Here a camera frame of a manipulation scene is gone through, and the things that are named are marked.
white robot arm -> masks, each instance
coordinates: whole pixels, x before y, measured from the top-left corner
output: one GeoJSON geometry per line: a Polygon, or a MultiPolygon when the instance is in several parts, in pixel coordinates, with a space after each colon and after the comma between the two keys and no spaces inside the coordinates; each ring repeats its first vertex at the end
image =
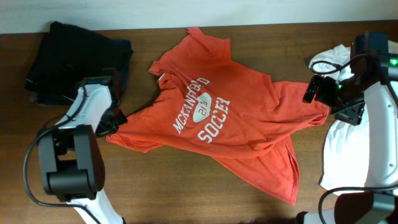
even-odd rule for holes
{"type": "Polygon", "coordinates": [[[397,215],[394,208],[398,193],[398,55],[389,53],[387,43],[386,34],[368,32],[353,41],[348,63],[318,61],[311,66],[316,75],[303,101],[311,102],[316,95],[315,100],[330,106],[336,119],[352,125],[361,122],[366,104],[370,151],[365,186],[327,191],[320,199],[318,213],[306,214],[303,223],[379,223],[397,215]],[[336,70],[314,71],[316,63],[329,63],[336,70]],[[342,82],[319,76],[335,73],[348,65],[354,76],[342,82]],[[340,195],[334,209],[322,212],[325,197],[344,190],[360,193],[340,195]]]}
{"type": "Polygon", "coordinates": [[[103,189],[105,169],[95,135],[100,123],[110,125],[115,131],[127,121],[117,109],[116,91],[112,77],[85,79],[66,115],[52,128],[39,132],[34,143],[38,142],[44,190],[67,204],[43,203],[34,198],[26,178],[30,149],[25,159],[24,179],[28,195],[35,203],[48,207],[74,207],[90,224],[126,223],[114,211],[103,189]],[[59,158],[66,153],[75,153],[76,159],[59,158]]]}

orange t-shirt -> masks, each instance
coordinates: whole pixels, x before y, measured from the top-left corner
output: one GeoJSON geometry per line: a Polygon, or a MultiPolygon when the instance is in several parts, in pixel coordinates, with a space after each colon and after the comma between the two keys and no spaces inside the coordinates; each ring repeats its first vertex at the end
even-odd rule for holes
{"type": "Polygon", "coordinates": [[[328,107],[302,103],[306,83],[272,83],[232,61],[229,39],[188,33],[149,69],[162,90],[154,104],[106,139],[142,152],[168,145],[211,156],[294,205],[300,174],[290,135],[323,124],[328,107]]]}

white cloth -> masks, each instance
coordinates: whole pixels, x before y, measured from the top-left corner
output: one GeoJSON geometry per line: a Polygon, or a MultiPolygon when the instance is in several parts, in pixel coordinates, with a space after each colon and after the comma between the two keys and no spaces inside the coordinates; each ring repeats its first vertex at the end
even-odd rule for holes
{"type": "MultiPolygon", "coordinates": [[[[398,43],[389,41],[389,51],[398,52],[398,43]]],[[[340,65],[349,60],[350,48],[339,45],[316,55],[310,62],[326,60],[340,65]]],[[[328,72],[335,67],[319,63],[314,66],[319,72],[328,72]]],[[[333,73],[332,78],[342,81],[351,77],[351,69],[333,73]]],[[[336,120],[326,135],[323,147],[323,177],[320,185],[327,190],[337,187],[363,187],[369,169],[369,116],[365,110],[360,125],[353,126],[336,120]]],[[[347,192],[336,192],[340,195],[347,192]]]]}

black cable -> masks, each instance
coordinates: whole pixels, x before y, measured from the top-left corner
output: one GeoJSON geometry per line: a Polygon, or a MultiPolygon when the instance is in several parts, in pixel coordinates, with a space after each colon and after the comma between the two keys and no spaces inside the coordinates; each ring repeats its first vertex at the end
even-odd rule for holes
{"type": "Polygon", "coordinates": [[[357,60],[357,59],[359,59],[359,58],[361,58],[361,57],[367,56],[367,55],[368,55],[368,54],[357,54],[357,55],[355,55],[353,58],[351,58],[351,60],[349,60],[347,63],[345,63],[344,65],[338,65],[338,64],[335,64],[335,63],[331,63],[331,62],[327,62],[327,61],[322,61],[322,60],[321,60],[321,61],[317,61],[317,62],[314,62],[314,63],[311,64],[310,70],[311,70],[311,72],[313,72],[313,73],[315,73],[315,74],[317,74],[317,75],[329,75],[329,74],[333,74],[333,73],[335,73],[335,72],[341,71],[342,69],[344,69],[345,67],[347,67],[348,65],[350,65],[351,63],[353,63],[355,60],[357,60]],[[316,64],[318,64],[318,63],[327,63],[327,64],[329,64],[329,65],[332,65],[332,66],[336,67],[336,69],[334,69],[334,70],[332,70],[332,71],[329,71],[329,72],[318,72],[318,71],[316,71],[316,70],[313,69],[314,65],[316,65],[316,64]]]}
{"type": "Polygon", "coordinates": [[[390,79],[388,77],[387,73],[383,72],[383,81],[386,83],[388,90],[390,91],[390,94],[392,96],[392,99],[394,100],[394,102],[396,103],[396,105],[398,106],[398,96],[396,94],[396,92],[394,91],[394,89],[392,88],[390,79]]]}
{"type": "Polygon", "coordinates": [[[325,200],[325,198],[327,196],[329,196],[330,194],[333,194],[335,192],[347,191],[347,190],[350,190],[350,191],[362,190],[364,192],[372,192],[372,191],[383,192],[383,191],[394,190],[394,189],[398,189],[398,184],[395,184],[395,185],[389,186],[389,187],[338,187],[338,188],[335,188],[335,189],[328,190],[319,198],[319,203],[318,203],[319,218],[320,218],[322,224],[326,224],[326,221],[325,221],[325,219],[323,217],[323,214],[322,214],[322,204],[323,204],[323,201],[325,200]]]}
{"type": "Polygon", "coordinates": [[[83,95],[83,99],[79,105],[79,107],[77,108],[77,110],[71,115],[71,116],[67,116],[67,119],[65,121],[62,121],[61,123],[58,123],[48,129],[43,130],[37,137],[36,139],[34,139],[33,143],[30,145],[28,151],[26,152],[26,156],[24,159],[24,168],[23,168],[23,174],[24,174],[24,185],[25,185],[25,189],[26,192],[28,194],[28,196],[30,197],[30,199],[32,199],[33,202],[35,202],[38,205],[41,206],[45,206],[45,207],[58,207],[58,208],[80,208],[83,211],[85,211],[87,213],[87,215],[89,215],[97,224],[101,224],[100,221],[98,221],[98,219],[83,205],[78,205],[78,204],[57,204],[57,203],[45,203],[45,202],[41,202],[39,200],[37,200],[32,192],[30,191],[29,188],[29,184],[27,182],[27,163],[29,161],[29,157],[30,154],[32,153],[35,145],[46,135],[48,135],[48,133],[51,133],[52,131],[56,130],[57,128],[69,123],[82,109],[83,105],[86,102],[87,99],[87,91],[86,88],[82,85],[81,86],[84,90],[84,95],[83,95]]]}
{"type": "Polygon", "coordinates": [[[65,115],[66,115],[66,113],[62,113],[62,114],[60,114],[60,115],[58,115],[58,116],[56,116],[56,117],[54,117],[54,118],[49,119],[48,121],[46,121],[46,122],[43,124],[43,127],[39,130],[39,132],[45,131],[45,130],[47,129],[47,125],[49,125],[52,121],[54,121],[54,120],[56,120],[56,119],[59,119],[59,118],[65,116],[65,115]]]}

